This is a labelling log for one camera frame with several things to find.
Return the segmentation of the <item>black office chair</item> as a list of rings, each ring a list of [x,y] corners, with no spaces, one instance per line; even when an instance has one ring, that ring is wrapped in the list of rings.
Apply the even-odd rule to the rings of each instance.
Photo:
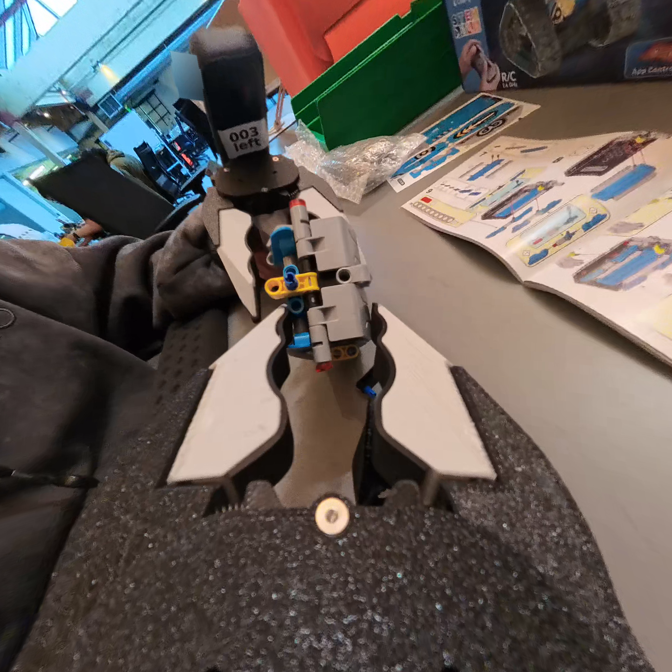
[[[29,183],[42,197],[72,209],[113,235],[146,239],[174,210],[154,190],[92,156],[30,178]]]

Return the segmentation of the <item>open instruction booklet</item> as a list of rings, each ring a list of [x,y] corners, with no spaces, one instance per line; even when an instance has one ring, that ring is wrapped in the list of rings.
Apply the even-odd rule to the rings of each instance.
[[[402,208],[671,364],[671,134],[499,135]]]

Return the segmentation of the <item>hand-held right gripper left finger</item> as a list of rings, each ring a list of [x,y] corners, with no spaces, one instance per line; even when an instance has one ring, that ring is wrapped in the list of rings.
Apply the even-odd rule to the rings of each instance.
[[[290,374],[291,318],[276,308],[210,367],[210,376],[167,474],[168,484],[242,476],[292,433],[281,388]]]

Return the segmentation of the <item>orange fabric bin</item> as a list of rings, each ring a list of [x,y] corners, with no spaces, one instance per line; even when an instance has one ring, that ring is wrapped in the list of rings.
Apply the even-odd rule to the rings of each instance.
[[[283,88],[299,94],[411,1],[240,1],[239,13]]]

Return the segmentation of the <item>dark printed toy set box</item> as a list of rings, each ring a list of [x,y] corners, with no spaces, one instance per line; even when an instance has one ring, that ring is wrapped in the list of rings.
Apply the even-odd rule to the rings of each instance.
[[[671,78],[670,1],[444,1],[469,93]]]

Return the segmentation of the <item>clear plastic bag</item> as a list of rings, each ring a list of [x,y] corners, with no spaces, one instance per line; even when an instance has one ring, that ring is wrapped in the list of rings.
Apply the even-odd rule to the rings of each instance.
[[[424,144],[420,133],[381,136],[327,150],[303,122],[285,154],[299,168],[321,178],[340,199],[359,204],[414,156]]]

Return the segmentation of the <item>person's left forearm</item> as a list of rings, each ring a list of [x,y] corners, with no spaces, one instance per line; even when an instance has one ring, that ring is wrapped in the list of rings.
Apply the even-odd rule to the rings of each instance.
[[[171,232],[154,234],[153,318],[156,324],[185,321],[237,298],[197,206]]]

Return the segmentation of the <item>grey blue toy brick model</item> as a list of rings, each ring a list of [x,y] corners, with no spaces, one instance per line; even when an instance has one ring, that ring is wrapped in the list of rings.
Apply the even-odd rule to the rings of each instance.
[[[288,352],[327,372],[359,357],[371,338],[365,290],[372,277],[344,216],[312,217],[299,198],[290,202],[289,216],[267,241],[267,264],[276,276],[264,290],[290,316]]]

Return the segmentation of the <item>blue sticker sheet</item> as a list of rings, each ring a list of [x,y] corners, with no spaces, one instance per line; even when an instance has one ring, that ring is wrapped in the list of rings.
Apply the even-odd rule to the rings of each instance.
[[[480,93],[423,130],[423,142],[388,184],[399,193],[539,109],[537,104]]]

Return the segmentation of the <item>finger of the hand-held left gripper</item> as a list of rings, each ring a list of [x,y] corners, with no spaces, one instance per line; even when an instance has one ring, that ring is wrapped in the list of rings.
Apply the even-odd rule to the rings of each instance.
[[[332,218],[343,216],[340,199],[332,191],[320,191],[315,186],[299,190],[298,198],[307,206],[308,213],[315,218]]]
[[[237,296],[253,322],[261,320],[253,252],[248,233],[253,228],[251,215],[235,208],[218,212],[219,241],[216,250]]]

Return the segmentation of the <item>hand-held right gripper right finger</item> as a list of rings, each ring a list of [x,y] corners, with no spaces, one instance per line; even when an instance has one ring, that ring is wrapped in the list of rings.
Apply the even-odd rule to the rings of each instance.
[[[373,304],[372,465],[386,482],[494,481],[487,454],[449,361],[390,310]]]

